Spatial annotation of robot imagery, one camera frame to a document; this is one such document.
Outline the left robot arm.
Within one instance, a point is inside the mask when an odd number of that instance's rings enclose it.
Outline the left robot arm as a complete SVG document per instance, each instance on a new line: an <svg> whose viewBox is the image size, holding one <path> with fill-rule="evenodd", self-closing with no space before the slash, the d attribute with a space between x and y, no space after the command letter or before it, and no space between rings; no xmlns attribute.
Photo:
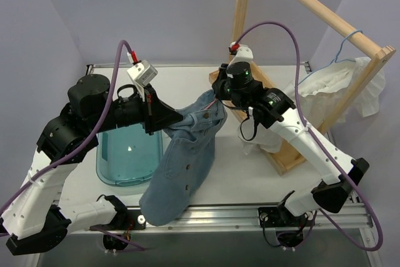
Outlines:
<svg viewBox="0 0 400 267"><path fill-rule="evenodd" d="M69 89L59 116L43 129L20 190L1 208L1 232L8 234L6 246L14 256L45 253L75 231L119 230L129 224L126 205L114 195L79 206L59 205L66 179L98 146L99 133L140 124L153 134L183 118L151 85L144 96L134 91L117 99L112 85L101 74L83 76Z"/></svg>

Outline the pink wire hanger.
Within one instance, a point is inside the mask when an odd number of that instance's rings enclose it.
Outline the pink wire hanger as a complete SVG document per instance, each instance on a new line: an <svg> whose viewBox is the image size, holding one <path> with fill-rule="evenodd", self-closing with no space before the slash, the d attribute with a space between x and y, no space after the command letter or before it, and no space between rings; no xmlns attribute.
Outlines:
<svg viewBox="0 0 400 267"><path fill-rule="evenodd" d="M216 109L216 108L218 108L218 105L219 105L219 100L215 98L209 104L207 104L206 107L203 108L203 110L208 111L211 109Z"/></svg>

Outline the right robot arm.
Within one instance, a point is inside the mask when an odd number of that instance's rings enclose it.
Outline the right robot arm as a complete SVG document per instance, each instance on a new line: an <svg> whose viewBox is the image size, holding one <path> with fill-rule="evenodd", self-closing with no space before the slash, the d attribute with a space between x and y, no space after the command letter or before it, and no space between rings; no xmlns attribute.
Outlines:
<svg viewBox="0 0 400 267"><path fill-rule="evenodd" d="M246 113L254 127L262 125L288 142L319 173L321 182L305 191L289 193L280 203L277 216L293 224L307 211L323 209L338 213L358 185L369 163L352 158L335 147L313 125L303 121L294 101L278 88L265 88L253 78L251 65L222 64L212 83L216 98L230 101L233 109Z"/></svg>

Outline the blue denim skirt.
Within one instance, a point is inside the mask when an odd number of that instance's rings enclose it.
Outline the blue denim skirt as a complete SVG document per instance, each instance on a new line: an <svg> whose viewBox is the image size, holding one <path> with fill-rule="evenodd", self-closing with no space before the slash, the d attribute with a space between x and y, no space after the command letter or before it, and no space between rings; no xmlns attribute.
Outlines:
<svg viewBox="0 0 400 267"><path fill-rule="evenodd" d="M227 120L220 102L216 109L203 110L213 99L212 90L202 93L178 111L182 121L164 130L171 140L139 200L142 214L152 225L166 225L180 217L213 166L216 134Z"/></svg>

